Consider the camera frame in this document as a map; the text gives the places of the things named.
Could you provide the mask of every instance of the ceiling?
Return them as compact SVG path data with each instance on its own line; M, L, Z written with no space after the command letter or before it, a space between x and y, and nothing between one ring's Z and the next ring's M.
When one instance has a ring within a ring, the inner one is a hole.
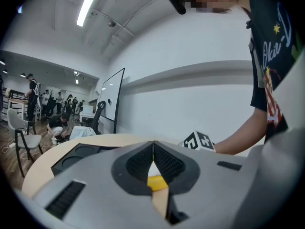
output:
M84 0L41 0L40 19L64 31L110 61L133 38L155 22L175 14L168 0L94 0L84 26L76 25ZM109 27L109 21L115 21Z
M44 79L51 81L62 81L65 84L76 85L75 79L79 80L79 87L91 88L96 85L98 79L85 73L79 72L80 76L75 76L74 70L56 65L48 61L31 58L22 54L1 51L7 65L1 65L8 70L9 75L20 76L20 74L34 74L34 77L43 84Z

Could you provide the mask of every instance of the wooden floor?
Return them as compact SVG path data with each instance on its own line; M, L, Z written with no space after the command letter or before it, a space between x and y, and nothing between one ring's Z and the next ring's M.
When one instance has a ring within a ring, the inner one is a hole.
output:
M69 133L72 131L72 128L75 126L75 119L79 118L78 115L75 115L74 117L70 117L69 123ZM43 148L43 152L45 153L52 147L47 147L47 146L53 146L52 141L51 141L51 136L47 133L47 126L48 121L47 120L38 120L35 123L35 130L38 135L41 135L42 140L41 140L41 147L46 146ZM21 189L22 183L24 178L21 175L21 172L19 170L18 166L18 161L17 161L17 156L16 156L16 149L15 148L10 148L6 149L4 147L7 147L9 142L13 140L9 134L8 128L5 128L3 126L0 126L0 164L1 167L6 174L9 183L13 188L18 188ZM38 148L31 150L31 154L35 154L33 156L34 160L37 160L40 156L41 153ZM23 169L23 173L26 176L28 170L30 169L32 162L30 160L23 160L21 159L21 165Z

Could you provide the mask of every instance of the graphic print on shirt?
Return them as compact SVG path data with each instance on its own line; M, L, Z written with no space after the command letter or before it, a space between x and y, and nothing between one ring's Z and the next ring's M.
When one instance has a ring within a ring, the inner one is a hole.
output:
M262 72L264 72L264 84L267 99L267 124L274 124L275 127L282 120L282 112L272 94L274 91L274 86L277 87L282 81L282 78L276 70L278 67L277 63L272 64L272 61L278 55L284 53L285 50L289 50L289 47L293 41L293 30L289 20L289 15L280 2L277 3L277 15L278 21L276 21L273 28L271 28L273 33L276 35L277 42L272 43L264 41L262 68ZM303 47L302 40L296 31L295 39L296 46L292 45L291 55L296 61Z

